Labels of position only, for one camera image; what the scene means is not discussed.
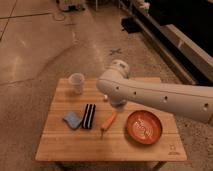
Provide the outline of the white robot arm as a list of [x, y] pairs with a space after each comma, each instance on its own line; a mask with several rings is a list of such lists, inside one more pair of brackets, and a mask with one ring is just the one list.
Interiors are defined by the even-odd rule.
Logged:
[[129, 74], [125, 61], [113, 60], [97, 79], [112, 106], [132, 101], [213, 126], [213, 87], [142, 82]]

